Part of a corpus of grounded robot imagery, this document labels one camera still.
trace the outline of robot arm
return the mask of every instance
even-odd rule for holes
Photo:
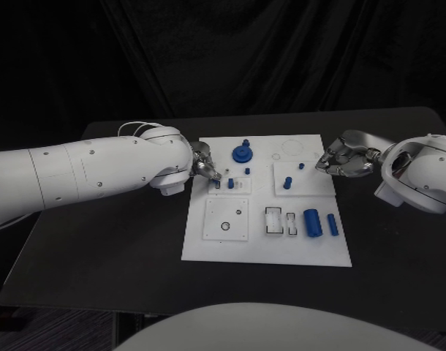
[[[0,224],[36,211],[93,200],[147,184],[163,195],[183,191],[189,177],[220,179],[209,146],[192,148],[177,129],[141,137],[106,137],[0,152]]]
[[[399,206],[446,212],[446,137],[428,135],[394,144],[383,138],[349,130],[333,142],[316,165],[333,176],[360,177],[381,165],[382,184],[375,195]]]

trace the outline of table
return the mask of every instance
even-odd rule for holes
[[[407,107],[157,121],[189,140],[320,134],[346,129],[391,140],[446,134],[433,110]],[[88,126],[83,139],[122,122]],[[379,175],[334,178],[352,268],[180,261],[190,184],[163,197],[145,187],[47,210],[5,281],[0,304],[177,314],[232,302],[281,303],[385,327],[446,331],[446,214],[375,198]]]

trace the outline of white platform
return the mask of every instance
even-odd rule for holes
[[[238,164],[232,160],[232,150],[241,145],[243,139],[249,140],[254,157],[248,163]],[[326,192],[320,193],[323,196],[301,196],[301,194],[275,196],[275,162],[294,162],[297,165],[303,162],[306,164],[303,173],[291,176],[291,189],[301,189],[301,174],[311,174],[308,179],[310,189],[324,189],[326,191],[334,189],[330,176],[321,173],[316,175],[311,172],[313,161],[317,161],[323,154],[320,136],[203,137],[200,141],[209,144],[216,170],[222,173],[225,179],[249,177],[252,192],[249,195],[238,194],[238,192],[230,193],[230,189],[226,189],[226,181],[222,181],[220,191],[213,193],[210,188],[212,194],[209,194],[206,178],[199,176],[193,178],[181,260],[350,267],[350,256],[334,196],[326,194]],[[251,169],[249,175],[243,173],[246,167]],[[205,227],[206,200],[223,198],[248,201],[248,237],[242,241],[230,238],[203,240],[203,231],[209,231]],[[267,207],[281,207],[282,235],[267,235],[264,216]],[[307,236],[303,211],[310,208],[316,208],[320,215],[323,236],[319,238]],[[295,214],[297,235],[287,234],[287,213]],[[339,236],[330,235],[327,214],[334,215]],[[216,227],[220,228],[219,222],[219,219],[213,220],[213,230],[218,230]]]

